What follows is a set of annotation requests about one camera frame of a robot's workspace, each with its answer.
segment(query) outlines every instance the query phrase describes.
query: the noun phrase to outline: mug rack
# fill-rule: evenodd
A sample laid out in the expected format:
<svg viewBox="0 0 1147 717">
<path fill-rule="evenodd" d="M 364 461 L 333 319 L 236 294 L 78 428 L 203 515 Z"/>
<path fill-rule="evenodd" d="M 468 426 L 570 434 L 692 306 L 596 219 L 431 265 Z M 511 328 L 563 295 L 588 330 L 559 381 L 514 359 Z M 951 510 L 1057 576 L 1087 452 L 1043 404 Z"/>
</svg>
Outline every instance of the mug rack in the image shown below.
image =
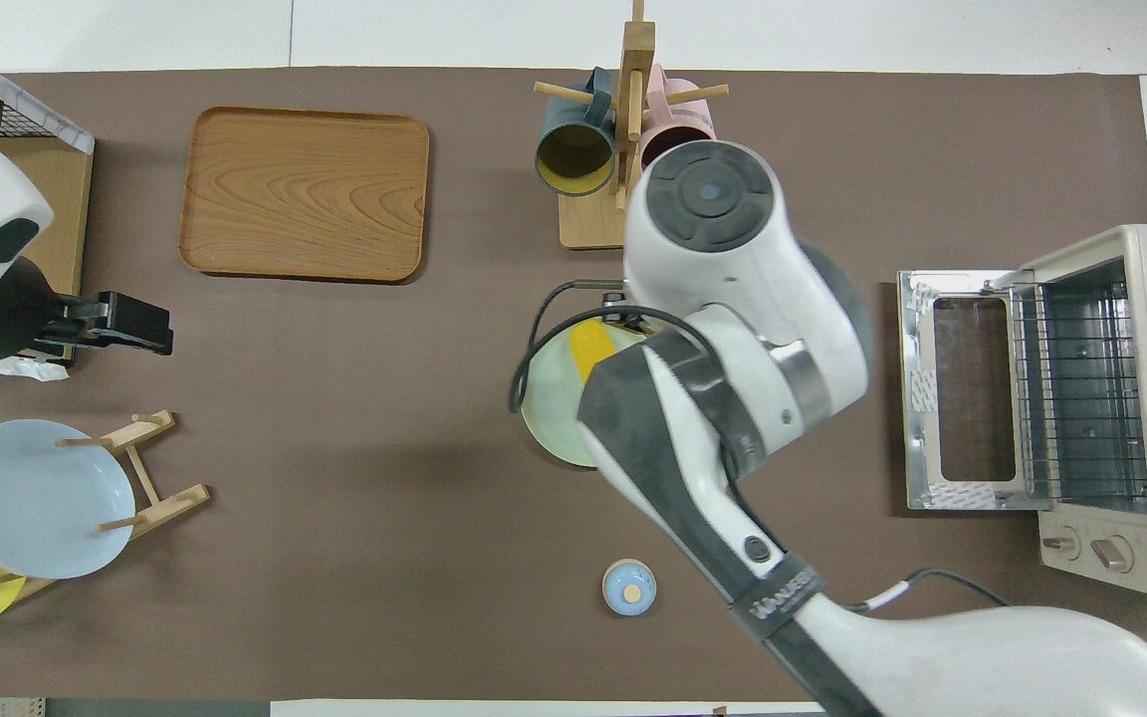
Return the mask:
<svg viewBox="0 0 1147 717">
<path fill-rule="evenodd" d="M 653 68 L 656 25 L 643 18 L 646 0 L 632 0 L 631 18 L 623 28 L 623 61 L 618 69 L 618 91 L 609 108 L 618 112 L 615 123 L 614 178 L 600 190 L 586 196 L 559 196 L 561 246 L 565 249 L 621 249 L 625 209 L 631 192 L 640 181 L 640 134 L 646 107 L 647 78 Z M 586 92 L 533 83 L 533 92 L 564 100 L 591 103 Z M 679 104 L 728 94 L 727 85 L 697 87 L 666 95 L 668 104 Z"/>
</svg>

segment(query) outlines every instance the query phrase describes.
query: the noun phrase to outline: dark green mug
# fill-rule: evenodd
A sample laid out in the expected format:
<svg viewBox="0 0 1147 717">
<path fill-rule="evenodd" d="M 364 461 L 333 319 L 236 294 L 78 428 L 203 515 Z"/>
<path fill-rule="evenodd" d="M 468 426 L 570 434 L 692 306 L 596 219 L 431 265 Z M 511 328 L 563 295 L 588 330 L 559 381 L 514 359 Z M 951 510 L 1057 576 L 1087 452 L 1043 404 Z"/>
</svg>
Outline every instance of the dark green mug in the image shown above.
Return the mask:
<svg viewBox="0 0 1147 717">
<path fill-rule="evenodd" d="M 614 76 L 592 70 L 585 86 L 570 86 L 592 95 L 591 104 L 563 96 L 547 99 L 533 169 L 552 189 L 583 196 L 600 189 L 614 176 L 615 112 L 609 108 Z"/>
</svg>

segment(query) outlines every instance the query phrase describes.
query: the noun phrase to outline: wooden tray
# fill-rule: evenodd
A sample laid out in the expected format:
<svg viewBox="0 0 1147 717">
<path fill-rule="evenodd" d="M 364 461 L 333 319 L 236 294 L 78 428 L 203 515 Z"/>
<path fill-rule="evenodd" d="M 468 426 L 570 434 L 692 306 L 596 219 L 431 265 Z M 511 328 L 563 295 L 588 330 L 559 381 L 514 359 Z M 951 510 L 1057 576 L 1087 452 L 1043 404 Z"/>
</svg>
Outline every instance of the wooden tray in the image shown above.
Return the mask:
<svg viewBox="0 0 1147 717">
<path fill-rule="evenodd" d="M 404 281 L 423 255 L 427 164 L 411 117 L 206 109 L 179 257 L 209 274 Z"/>
</svg>

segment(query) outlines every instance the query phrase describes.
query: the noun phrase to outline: toaster oven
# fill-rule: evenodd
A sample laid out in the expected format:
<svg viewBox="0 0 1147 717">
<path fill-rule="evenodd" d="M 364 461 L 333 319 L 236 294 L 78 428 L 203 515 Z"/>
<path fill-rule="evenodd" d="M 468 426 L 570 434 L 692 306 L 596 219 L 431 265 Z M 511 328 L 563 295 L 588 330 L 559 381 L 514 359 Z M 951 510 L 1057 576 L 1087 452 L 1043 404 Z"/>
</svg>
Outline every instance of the toaster oven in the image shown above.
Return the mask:
<svg viewBox="0 0 1147 717">
<path fill-rule="evenodd" d="M 1045 566 L 1147 592 L 1147 224 L 898 304 L 910 507 L 1037 509 Z"/>
</svg>

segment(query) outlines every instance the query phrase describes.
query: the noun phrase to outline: black cable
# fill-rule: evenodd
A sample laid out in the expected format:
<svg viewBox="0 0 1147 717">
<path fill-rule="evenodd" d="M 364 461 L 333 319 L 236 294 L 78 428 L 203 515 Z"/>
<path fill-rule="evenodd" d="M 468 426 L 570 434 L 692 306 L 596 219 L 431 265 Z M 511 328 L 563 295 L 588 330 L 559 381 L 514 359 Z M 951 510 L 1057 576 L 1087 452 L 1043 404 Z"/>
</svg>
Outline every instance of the black cable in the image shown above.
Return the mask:
<svg viewBox="0 0 1147 717">
<path fill-rule="evenodd" d="M 595 309 L 587 309 L 586 312 L 574 313 L 572 317 L 569 317 L 569 319 L 564 319 L 564 321 L 555 324 L 555 326 L 543 335 L 543 338 L 538 340 L 537 343 L 533 341 L 530 342 L 529 349 L 524 351 L 524 358 L 520 359 L 520 365 L 516 366 L 516 372 L 513 376 L 510 376 L 510 387 L 509 391 L 507 391 L 507 410 L 513 413 L 520 412 L 520 405 L 524 402 L 524 388 L 526 388 L 529 382 L 529 363 L 532 361 L 533 356 L 536 356 L 543 346 L 547 345 L 555 338 L 556 335 L 560 335 L 562 330 L 575 326 L 575 324 L 587 321 L 587 319 L 598 317 L 608 317 L 611 313 L 640 313 L 641 317 L 661 319 L 661 321 L 670 324 L 670 326 L 681 330 L 689 341 L 701 345 L 702 351 L 704 351 L 707 356 L 710 356 L 710 359 L 712 359 L 715 365 L 719 366 L 723 372 L 720 356 L 715 352 L 715 345 L 711 344 L 711 341 L 705 338 L 705 335 L 702 335 L 702 332 L 693 327 L 692 324 L 677 317 L 677 314 L 662 312 L 660 309 L 650 309 L 648 305 L 596 305 Z"/>
<path fill-rule="evenodd" d="M 923 577 L 931 577 L 931 576 L 947 577 L 947 579 L 959 583 L 959 585 L 968 586 L 970 590 L 974 590 L 980 594 L 983 594 L 985 598 L 991 600 L 993 605 L 998 605 L 998 607 L 1011 608 L 1012 603 L 1007 602 L 1007 600 L 1001 599 L 994 591 L 986 589 L 986 586 L 981 585 L 978 582 L 969 579 L 969 577 L 962 577 L 959 575 L 959 572 L 946 570 L 944 568 L 923 568 L 921 570 L 916 570 L 914 572 L 911 572 L 910 577 L 906 577 L 905 582 L 913 585 L 915 582 L 923 579 Z"/>
<path fill-rule="evenodd" d="M 959 585 L 968 586 L 970 590 L 974 590 L 977 593 L 983 594 L 986 599 L 992 600 L 992 602 L 998 605 L 998 607 L 1001 608 L 1011 607 L 1011 603 L 1001 599 L 994 591 L 986 589 L 986 586 L 981 585 L 978 582 L 970 580 L 968 577 L 960 576 L 959 572 L 954 572 L 943 568 L 923 568 L 921 570 L 915 570 L 914 572 L 910 572 L 910 576 L 905 577 L 905 579 L 902 580 L 902 583 L 905 584 L 904 589 L 902 589 L 902 591 L 898 592 L 896 595 L 892 595 L 892 598 L 889 598 L 888 600 L 882 600 L 882 602 L 880 602 L 879 605 L 872 606 L 871 601 L 866 600 L 865 602 L 858 602 L 856 605 L 845 605 L 844 608 L 846 608 L 850 613 L 871 613 L 873 611 L 873 609 L 882 608 L 884 607 L 884 605 L 892 602 L 892 600 L 897 600 L 898 598 L 900 598 L 903 594 L 906 593 L 906 591 L 911 589 L 911 586 L 914 586 L 915 583 L 923 579 L 923 577 L 933 577 L 933 576 L 947 577 L 947 579 L 959 583 Z"/>
<path fill-rule="evenodd" d="M 538 335 L 538 326 L 543 322 L 543 313 L 547 311 L 547 306 L 552 304 L 552 301 L 555 301 L 556 296 L 570 289 L 623 290 L 623 280 L 574 280 L 555 287 L 551 294 L 547 294 L 547 298 L 538 304 L 538 312 L 533 314 L 533 326 L 529 327 L 529 341 L 524 342 L 524 348 L 529 349 L 530 345 L 533 345 L 533 337 Z"/>
</svg>

